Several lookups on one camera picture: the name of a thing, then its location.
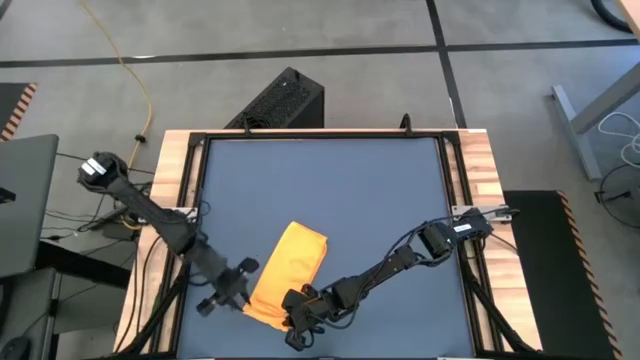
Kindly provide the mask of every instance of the white cable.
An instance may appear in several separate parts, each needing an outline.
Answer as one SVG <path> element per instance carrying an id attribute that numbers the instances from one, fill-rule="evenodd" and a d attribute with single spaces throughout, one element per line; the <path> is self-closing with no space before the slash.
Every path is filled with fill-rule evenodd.
<path id="1" fill-rule="evenodd" d="M 628 134 L 623 134 L 623 133 L 618 133 L 618 132 L 613 132 L 613 131 L 602 130 L 602 125 L 604 125 L 604 123 L 607 120 L 609 120 L 611 117 L 613 117 L 615 115 L 622 116 L 622 117 L 626 118 L 627 120 L 630 120 L 631 122 L 636 124 L 636 126 L 638 127 L 638 134 L 636 134 L 636 135 L 628 135 Z M 626 137 L 626 138 L 631 139 L 631 141 L 627 145 L 623 146 L 622 149 L 620 150 L 620 158 L 627 165 L 629 165 L 631 167 L 634 167 L 636 169 L 640 169 L 640 165 L 637 165 L 634 162 L 630 161 L 624 155 L 625 150 L 627 150 L 628 148 L 631 148 L 636 154 L 640 155 L 640 123 L 638 123 L 638 121 L 636 121 L 636 119 L 632 118 L 630 115 L 625 114 L 625 113 L 612 112 L 611 114 L 605 116 L 605 118 L 600 121 L 600 123 L 598 124 L 598 131 L 603 133 L 603 134 L 606 134 L 606 135 L 620 136 L 620 137 Z"/>

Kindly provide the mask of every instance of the orange and black warning tape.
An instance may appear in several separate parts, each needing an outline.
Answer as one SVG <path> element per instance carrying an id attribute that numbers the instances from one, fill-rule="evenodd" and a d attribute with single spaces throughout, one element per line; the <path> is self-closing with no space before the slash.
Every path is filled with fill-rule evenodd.
<path id="1" fill-rule="evenodd" d="M 33 100 L 33 95 L 37 88 L 38 84 L 36 83 L 31 83 L 24 88 L 24 91 L 20 96 L 20 100 L 18 100 L 18 104 L 16 104 L 15 109 L 13 109 L 13 113 L 11 114 L 9 121 L 2 131 L 0 131 L 0 141 L 9 141 L 13 139 L 13 136 L 16 134 L 16 130 L 18 130 L 18 126 L 22 122 L 24 113 L 27 111 L 31 100 Z"/>
<path id="2" fill-rule="evenodd" d="M 558 191 L 558 195 L 560 195 L 560 200 L 562 201 L 562 205 L 564 207 L 565 215 L 567 216 L 567 222 L 569 223 L 569 227 L 571 228 L 571 232 L 573 233 L 573 240 L 575 241 L 576 246 L 578 247 L 578 254 L 582 259 L 582 265 L 584 266 L 584 271 L 587 274 L 587 279 L 589 280 L 589 285 L 591 286 L 591 291 L 593 292 L 593 298 L 598 305 L 598 310 L 600 311 L 600 317 L 602 318 L 602 324 L 604 325 L 604 329 L 606 330 L 609 336 L 609 343 L 611 344 L 611 348 L 613 351 L 613 358 L 615 360 L 622 359 L 622 351 L 620 351 L 620 345 L 618 345 L 618 339 L 613 331 L 613 326 L 611 325 L 611 321 L 609 320 L 609 314 L 607 313 L 607 309 L 604 305 L 604 301 L 602 301 L 602 295 L 600 295 L 600 288 L 596 284 L 596 278 L 593 275 L 593 270 L 591 269 L 591 263 L 589 262 L 589 258 L 587 256 L 587 251 L 585 250 L 584 244 L 582 243 L 582 238 L 580 237 L 580 233 L 578 232 L 578 226 L 576 225 L 576 219 L 573 216 L 573 212 L 569 207 L 569 200 L 567 200 L 567 196 L 562 191 Z"/>

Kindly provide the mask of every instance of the black mat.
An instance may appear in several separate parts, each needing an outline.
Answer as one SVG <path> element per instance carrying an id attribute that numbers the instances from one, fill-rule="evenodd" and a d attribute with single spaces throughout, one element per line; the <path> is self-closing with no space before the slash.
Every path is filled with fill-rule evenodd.
<path id="1" fill-rule="evenodd" d="M 505 191 L 521 213 L 512 227 L 547 354 L 621 359 L 568 201 L 556 191 Z"/>
<path id="2" fill-rule="evenodd" d="M 202 200 L 211 209 L 201 221 L 212 246 L 230 264 L 251 256 L 264 265 L 297 221 L 328 237 L 317 288 L 361 273 L 414 224 L 447 214 L 434 139 L 217 140 L 208 154 Z M 426 253 L 419 242 L 412 247 Z M 262 270 L 249 277 L 250 293 Z M 413 270 L 372 291 L 348 329 L 327 329 L 303 352 L 285 344 L 284 332 L 238 312 L 202 317 L 196 306 L 211 291 L 190 287 L 177 356 L 471 357 L 456 259 Z"/>
<path id="3" fill-rule="evenodd" d="M 36 84 L 0 83 L 0 140 L 9 141 L 36 90 Z"/>

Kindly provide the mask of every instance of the blue table surface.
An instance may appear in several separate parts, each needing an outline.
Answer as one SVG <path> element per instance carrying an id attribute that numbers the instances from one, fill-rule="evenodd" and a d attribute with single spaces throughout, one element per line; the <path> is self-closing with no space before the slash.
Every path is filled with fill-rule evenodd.
<path id="1" fill-rule="evenodd" d="M 214 141 L 202 199 L 211 206 L 202 231 L 232 265 L 249 256 L 266 264 L 297 221 L 328 237 L 313 285 L 362 273 L 402 234 L 447 215 L 433 139 Z M 426 249 L 415 241 L 418 252 Z M 262 268 L 249 281 L 255 286 Z M 301 353 L 285 333 L 240 312 L 196 305 L 210 287 L 190 287 L 178 357 L 471 357 L 456 257 L 417 267 L 374 289 L 347 330 L 327 329 Z"/>

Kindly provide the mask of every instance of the metal desk leg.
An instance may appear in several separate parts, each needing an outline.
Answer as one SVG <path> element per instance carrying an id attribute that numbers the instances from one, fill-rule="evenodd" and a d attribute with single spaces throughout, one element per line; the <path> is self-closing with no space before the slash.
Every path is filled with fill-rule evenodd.
<path id="1" fill-rule="evenodd" d="M 600 179 L 602 173 L 598 167 L 591 145 L 584 134 L 605 116 L 640 91 L 640 63 L 636 64 L 631 70 L 618 79 L 618 81 L 593 100 L 591 104 L 579 114 L 576 114 L 562 86 L 556 85 L 552 90 L 558 113 L 562 117 L 562 123 L 565 125 L 567 136 L 569 136 L 569 140 L 578 151 L 587 177 L 589 180 Z"/>

